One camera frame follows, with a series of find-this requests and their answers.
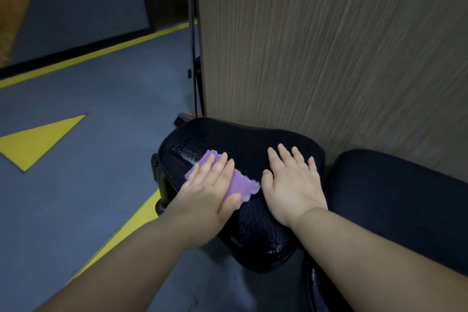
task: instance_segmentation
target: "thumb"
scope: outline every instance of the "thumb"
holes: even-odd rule
[[[263,171],[262,176],[262,190],[263,194],[268,194],[273,188],[273,173],[268,169]]]
[[[227,220],[229,220],[241,200],[241,194],[234,194],[229,196],[226,201],[221,204],[221,207],[219,208],[219,218],[223,223],[226,223]]]

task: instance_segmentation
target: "seat cushion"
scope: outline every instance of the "seat cushion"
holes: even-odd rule
[[[330,211],[468,274],[467,183],[394,156],[355,149],[335,161],[325,196]],[[322,284],[319,290],[330,311],[346,310],[319,269],[316,283]]]
[[[160,183],[161,199],[169,203],[174,198],[185,182],[184,174],[208,149],[226,152],[235,160],[235,167],[242,174],[261,181],[263,170],[270,168],[267,149],[277,148],[279,143],[288,149],[297,146],[304,157],[313,156],[319,173],[323,173],[323,149],[303,135],[210,118],[191,120],[175,129],[159,148],[158,172],[174,189],[167,189]],[[219,237],[239,263],[256,272],[268,272],[279,267],[298,246],[293,233],[271,215],[262,190],[234,212]]]

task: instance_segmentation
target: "yellow floor marking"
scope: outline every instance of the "yellow floor marking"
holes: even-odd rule
[[[172,26],[172,27],[169,27],[169,28],[161,30],[161,31],[157,31],[157,32],[152,33],[152,34],[147,35],[147,36],[139,37],[137,39],[132,39],[130,41],[119,43],[118,45],[114,45],[114,46],[108,47],[106,49],[100,49],[99,51],[88,53],[87,55],[72,58],[72,59],[69,59],[69,60],[66,60],[66,61],[63,61],[63,62],[59,62],[59,63],[56,63],[56,64],[52,64],[50,66],[46,66],[46,67],[43,67],[43,68],[35,69],[35,70],[30,71],[30,72],[19,74],[19,75],[14,76],[14,77],[6,78],[6,79],[3,79],[3,80],[0,80],[0,89],[6,88],[7,86],[10,86],[10,85],[14,85],[14,84],[24,82],[24,81],[32,79],[32,78],[43,76],[44,74],[53,72],[55,70],[59,70],[59,69],[62,69],[62,68],[73,66],[74,64],[81,63],[81,62],[84,62],[84,61],[87,61],[87,60],[90,60],[90,59],[93,59],[93,58],[97,58],[97,57],[100,57],[102,55],[106,55],[108,53],[118,51],[120,49],[125,49],[127,47],[136,45],[138,43],[148,41],[150,39],[155,39],[156,37],[159,37],[159,36],[162,36],[162,35],[167,35],[168,33],[178,31],[178,30],[182,30],[182,29],[185,29],[187,27],[189,27],[189,23],[179,24],[179,25]]]
[[[26,172],[85,115],[0,137],[0,153]]]
[[[76,278],[79,274],[93,265],[98,261],[102,256],[104,256],[109,250],[113,249],[117,244],[123,241],[131,233],[135,232],[138,228],[144,224],[152,221],[158,217],[156,214],[155,206],[158,200],[161,198],[159,194],[159,189],[151,195],[151,197],[144,202],[143,205],[135,212],[128,220],[124,223],[122,227],[102,246],[101,249],[85,264],[83,268],[79,270],[78,273],[72,277],[71,280]]]

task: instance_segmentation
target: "black upholstery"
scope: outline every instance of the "black upholstery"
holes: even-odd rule
[[[323,173],[323,149],[303,135],[210,118],[191,120],[167,136],[159,148],[157,176],[161,200],[170,203],[185,181],[184,174],[208,149],[226,152],[242,174],[260,181],[263,170],[270,167],[267,149],[277,148],[279,143],[289,150],[297,146],[304,157],[313,156],[319,173]],[[279,267],[298,246],[293,233],[269,212],[261,190],[233,214],[219,237],[239,263],[256,272]]]
[[[335,161],[325,196],[329,209],[340,216],[468,274],[467,183],[394,156],[355,149]],[[351,310],[310,257],[306,264],[313,302],[319,304],[315,285],[331,312]]]

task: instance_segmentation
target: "forearm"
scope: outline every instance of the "forearm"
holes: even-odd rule
[[[460,311],[468,279],[324,209],[293,230],[344,298],[360,312]]]
[[[175,228],[162,219],[132,233],[37,309],[146,311],[183,250]]]

